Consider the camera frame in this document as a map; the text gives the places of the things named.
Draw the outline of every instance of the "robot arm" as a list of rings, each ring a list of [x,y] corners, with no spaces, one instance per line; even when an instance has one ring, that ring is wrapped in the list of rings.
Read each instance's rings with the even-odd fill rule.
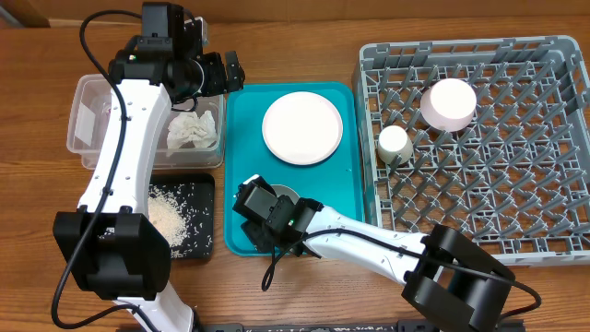
[[[514,280],[510,269],[458,231],[442,225],[430,235],[380,229],[310,198],[292,202],[287,196],[277,197],[258,175],[240,185],[233,209],[247,219],[242,229],[257,248],[267,249],[270,236],[271,245],[295,255],[338,258],[366,267],[404,285],[402,297],[444,331],[491,332],[511,285],[455,271],[446,289],[436,282],[442,268],[429,261],[457,261],[461,267]],[[401,255],[369,240],[430,260]]]
[[[329,229],[357,231],[415,253],[424,251],[424,244],[420,241],[425,234],[402,233],[374,227],[345,217],[331,207],[324,207],[316,212],[306,232],[314,233]],[[320,235],[305,241],[304,244],[318,256],[337,258],[360,265],[401,285],[406,284],[405,274],[413,271],[419,262],[416,258],[400,255],[348,234]]]
[[[200,96],[242,89],[245,79],[235,52],[226,53],[227,73],[220,54],[203,54],[207,24],[192,14],[184,22],[183,14],[177,5],[143,5],[142,35],[132,38],[109,65],[109,75],[124,99],[126,118],[112,92],[109,124],[88,189],[77,212],[58,212],[53,225],[66,261],[83,234],[90,234],[79,246],[72,268],[81,290],[94,291],[103,300],[135,305],[158,331],[166,332],[193,331],[198,319],[168,281],[171,249],[147,218],[148,185],[159,136],[173,104],[190,99],[196,104]],[[122,121],[126,121],[126,132],[123,148],[117,151]],[[111,192],[105,194],[117,152],[121,157]],[[100,208],[104,195],[108,198]],[[97,220],[96,226],[87,231],[92,219]],[[148,330],[140,315],[132,314]]]

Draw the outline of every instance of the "wood grain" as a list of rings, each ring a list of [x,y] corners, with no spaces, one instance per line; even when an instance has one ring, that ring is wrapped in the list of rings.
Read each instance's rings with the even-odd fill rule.
[[[104,9],[141,10],[143,0],[20,0],[30,2],[49,19],[82,20]],[[297,22],[340,19],[465,18],[589,15],[586,0],[176,0],[209,23]],[[129,18],[100,20],[128,22]]]
[[[88,44],[103,64],[138,28],[90,28]],[[248,83],[340,81],[350,85],[359,49],[404,42],[567,34],[590,54],[589,17],[398,19],[211,26],[210,51],[236,50]],[[73,211],[90,171],[65,148],[72,98],[80,77],[97,70],[77,30],[2,31],[0,48],[0,330],[58,330],[49,315],[65,262],[52,237],[56,211]],[[171,283],[198,307],[205,323],[245,325],[394,322],[420,315],[402,288],[362,268],[333,260],[288,257],[268,292],[260,291],[266,258],[240,258],[223,241],[223,167],[216,179],[215,250],[207,264],[175,261]],[[525,314],[529,331],[582,331],[590,324],[590,267],[515,268],[543,296]],[[531,302],[515,290],[506,308]],[[77,321],[111,305],[66,287],[60,307]],[[113,314],[87,331],[133,325]]]

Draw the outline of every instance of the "white plate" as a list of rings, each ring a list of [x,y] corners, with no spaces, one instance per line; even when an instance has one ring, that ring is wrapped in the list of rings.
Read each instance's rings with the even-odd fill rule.
[[[270,105],[262,135],[279,159],[312,165],[336,151],[342,139],[342,118],[328,99],[311,92],[293,92]]]

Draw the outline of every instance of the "wooden table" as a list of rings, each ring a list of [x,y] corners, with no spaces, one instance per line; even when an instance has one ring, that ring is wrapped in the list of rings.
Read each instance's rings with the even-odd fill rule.
[[[88,43],[103,64],[136,27],[90,29]],[[236,50],[247,82],[341,81],[350,85],[359,49],[369,42],[410,42],[567,34],[590,56],[590,18],[399,19],[325,23],[213,25],[210,51]],[[78,31],[0,31],[0,330],[57,330],[49,315],[65,262],[52,237],[56,211],[74,211],[90,171],[67,151],[65,137],[80,77],[97,70],[82,52]],[[171,283],[198,306],[205,323],[245,325],[379,323],[420,318],[402,288],[365,269],[333,260],[286,258],[275,282],[260,291],[267,258],[240,258],[223,241],[223,167],[216,178],[215,251],[207,264],[176,261]],[[515,268],[543,296],[524,315],[529,331],[582,331],[590,324],[590,267]],[[532,299],[511,293],[506,308]],[[60,313],[85,318],[112,305],[70,280]],[[87,331],[133,325],[112,314]]]

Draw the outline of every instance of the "black tray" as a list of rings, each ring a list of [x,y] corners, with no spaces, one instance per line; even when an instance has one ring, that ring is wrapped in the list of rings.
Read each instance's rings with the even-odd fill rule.
[[[210,174],[154,174],[149,184],[149,193],[153,187],[164,192],[173,192],[176,202],[181,205],[182,215],[198,211],[188,221],[188,236],[181,245],[171,247],[172,258],[208,259],[213,253],[213,211],[215,197],[215,180]]]

